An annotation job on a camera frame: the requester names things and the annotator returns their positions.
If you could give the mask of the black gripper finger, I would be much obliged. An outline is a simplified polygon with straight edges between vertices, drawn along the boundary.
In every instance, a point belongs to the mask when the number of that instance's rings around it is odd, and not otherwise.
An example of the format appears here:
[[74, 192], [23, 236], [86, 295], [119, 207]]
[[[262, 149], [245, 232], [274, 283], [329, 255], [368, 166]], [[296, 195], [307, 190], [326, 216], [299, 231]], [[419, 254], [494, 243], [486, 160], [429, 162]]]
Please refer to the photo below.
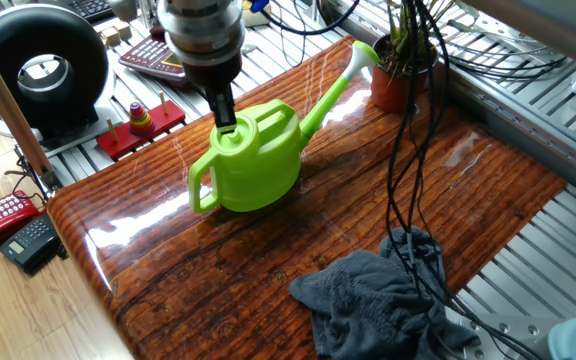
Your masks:
[[206, 88], [205, 94], [206, 94], [206, 99], [209, 103], [210, 109], [213, 113], [215, 126], [217, 128], [222, 128], [223, 127], [223, 120], [224, 120], [224, 110], [222, 109], [224, 98], [223, 98], [222, 91], [219, 89]]
[[221, 132], [231, 133], [237, 127], [237, 118], [234, 111], [234, 99], [230, 85], [224, 87], [221, 100], [221, 110]]

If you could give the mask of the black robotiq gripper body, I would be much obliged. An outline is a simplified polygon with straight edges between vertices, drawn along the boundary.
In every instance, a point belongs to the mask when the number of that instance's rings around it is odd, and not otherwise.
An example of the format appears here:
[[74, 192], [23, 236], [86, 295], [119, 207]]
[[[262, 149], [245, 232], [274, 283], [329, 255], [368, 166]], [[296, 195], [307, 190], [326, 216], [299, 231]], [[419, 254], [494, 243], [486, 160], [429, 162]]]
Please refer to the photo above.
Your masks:
[[190, 81], [204, 89], [206, 95], [223, 95], [227, 102], [233, 103], [232, 81], [242, 68], [241, 52], [236, 52], [224, 62], [209, 65], [182, 64]]

